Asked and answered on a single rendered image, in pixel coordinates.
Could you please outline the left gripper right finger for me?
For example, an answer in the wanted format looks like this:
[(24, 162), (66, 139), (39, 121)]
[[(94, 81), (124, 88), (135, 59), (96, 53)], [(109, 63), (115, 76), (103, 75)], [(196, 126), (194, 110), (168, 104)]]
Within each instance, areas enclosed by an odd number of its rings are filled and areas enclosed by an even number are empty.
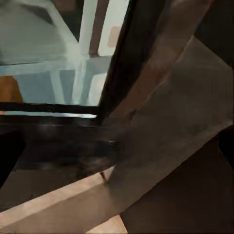
[(221, 130), (218, 146), (234, 169), (234, 132), (226, 128)]

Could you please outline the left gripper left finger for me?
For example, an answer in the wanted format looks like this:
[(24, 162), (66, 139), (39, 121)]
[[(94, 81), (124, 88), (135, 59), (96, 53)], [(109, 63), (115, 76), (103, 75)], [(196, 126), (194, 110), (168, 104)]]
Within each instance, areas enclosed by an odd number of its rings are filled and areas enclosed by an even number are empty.
[(0, 135), (0, 188), (25, 149), (22, 130)]

